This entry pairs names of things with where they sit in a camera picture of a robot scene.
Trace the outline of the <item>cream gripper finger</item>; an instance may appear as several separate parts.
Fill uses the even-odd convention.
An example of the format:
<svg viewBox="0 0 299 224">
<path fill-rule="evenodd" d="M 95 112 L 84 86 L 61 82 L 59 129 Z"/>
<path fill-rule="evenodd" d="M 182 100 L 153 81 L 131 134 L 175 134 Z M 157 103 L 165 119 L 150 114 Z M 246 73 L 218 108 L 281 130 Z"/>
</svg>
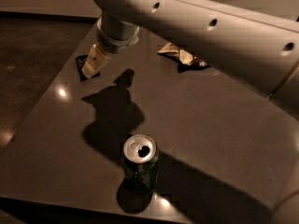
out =
<svg viewBox="0 0 299 224">
<path fill-rule="evenodd" d="M 93 44 L 86 62 L 81 68 L 82 74 L 86 78 L 96 75 L 107 63 L 109 59 L 108 53 L 99 44 Z"/>
</svg>

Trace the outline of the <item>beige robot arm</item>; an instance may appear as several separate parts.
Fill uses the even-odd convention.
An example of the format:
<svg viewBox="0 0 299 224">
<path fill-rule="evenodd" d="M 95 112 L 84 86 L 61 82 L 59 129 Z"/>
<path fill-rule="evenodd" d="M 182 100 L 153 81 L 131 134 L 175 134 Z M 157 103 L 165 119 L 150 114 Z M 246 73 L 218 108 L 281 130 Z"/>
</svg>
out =
<svg viewBox="0 0 299 224">
<path fill-rule="evenodd" d="M 297 22 L 209 0 L 93 1 L 102 10 L 97 39 L 105 50 L 126 50 L 145 28 L 299 117 Z"/>
</svg>

